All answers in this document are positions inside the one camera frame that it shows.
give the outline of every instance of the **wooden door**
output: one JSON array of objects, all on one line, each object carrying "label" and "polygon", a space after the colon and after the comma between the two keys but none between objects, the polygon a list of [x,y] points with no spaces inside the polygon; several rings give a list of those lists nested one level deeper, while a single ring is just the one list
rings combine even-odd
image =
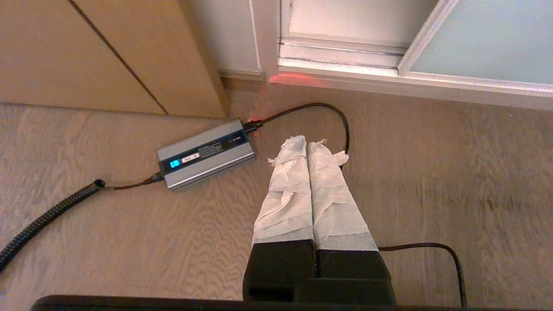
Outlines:
[{"label": "wooden door", "polygon": [[190,5],[0,0],[0,101],[226,117]]}]

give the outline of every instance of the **blue lcd display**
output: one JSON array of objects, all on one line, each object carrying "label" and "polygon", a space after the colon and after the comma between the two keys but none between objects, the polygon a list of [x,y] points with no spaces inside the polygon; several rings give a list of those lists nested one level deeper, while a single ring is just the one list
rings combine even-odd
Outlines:
[{"label": "blue lcd display", "polygon": [[180,165],[179,160],[173,160],[169,163],[171,165],[171,168],[175,168]]}]

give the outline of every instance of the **black cable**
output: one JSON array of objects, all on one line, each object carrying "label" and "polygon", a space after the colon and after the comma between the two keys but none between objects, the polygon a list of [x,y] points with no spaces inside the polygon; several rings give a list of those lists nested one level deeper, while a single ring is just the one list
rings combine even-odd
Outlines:
[{"label": "black cable", "polygon": [[145,181],[133,185],[118,186],[118,187],[106,187],[106,183],[102,179],[97,179],[90,185],[82,188],[81,190],[73,193],[65,198],[63,201],[56,204],[53,208],[38,217],[30,225],[28,225],[20,234],[11,240],[10,243],[2,252],[0,252],[0,273],[3,273],[8,264],[17,255],[17,253],[27,244],[35,235],[37,235],[42,229],[56,220],[63,213],[67,212],[73,206],[79,202],[85,200],[89,196],[97,193],[100,190],[122,190],[138,187],[141,185],[147,185],[163,180],[161,172],[155,173]]},{"label": "black cable", "polygon": [[378,250],[380,250],[381,252],[390,252],[390,251],[406,250],[408,248],[419,248],[419,247],[436,247],[449,252],[451,257],[453,257],[453,261],[455,262],[455,269],[457,270],[457,283],[459,285],[459,296],[461,299],[461,306],[463,308],[468,308],[467,292],[465,289],[465,277],[463,276],[463,268],[461,267],[461,261],[459,261],[459,257],[457,257],[457,254],[451,247],[441,243],[413,243],[413,244],[403,244],[403,245],[397,245],[397,246],[379,247]]},{"label": "black cable", "polygon": [[348,154],[349,153],[349,124],[347,122],[346,115],[344,115],[344,113],[340,109],[336,108],[335,106],[332,106],[330,104],[323,103],[323,102],[307,103],[305,105],[301,105],[301,106],[298,106],[298,107],[294,107],[292,109],[285,110],[283,112],[279,112],[276,115],[270,116],[270,117],[268,117],[266,119],[263,119],[263,120],[257,120],[257,121],[251,121],[251,122],[245,123],[244,124],[244,129],[246,130],[247,133],[254,132],[267,122],[270,122],[270,121],[272,121],[276,118],[279,118],[283,115],[287,115],[291,112],[302,110],[302,109],[309,108],[309,107],[329,108],[329,109],[334,110],[336,113],[338,113],[340,115],[340,117],[342,118],[342,123],[344,124],[344,129],[346,130],[346,145],[344,147],[344,151],[346,152],[346,154]]}]

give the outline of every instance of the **black braided cable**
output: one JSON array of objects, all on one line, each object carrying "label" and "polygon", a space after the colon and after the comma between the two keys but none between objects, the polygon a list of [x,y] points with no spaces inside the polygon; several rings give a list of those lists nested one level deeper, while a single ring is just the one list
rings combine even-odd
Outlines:
[{"label": "black braided cable", "polygon": [[92,184],[82,188],[81,190],[73,193],[63,201],[56,204],[53,208],[42,214],[30,225],[28,225],[20,234],[18,234],[0,253],[0,273],[3,273],[10,261],[17,255],[17,253],[29,242],[40,230],[48,226],[51,222],[56,220],[63,213],[70,208],[88,198],[89,196],[97,193],[104,188],[106,183],[102,179],[95,180]]}]

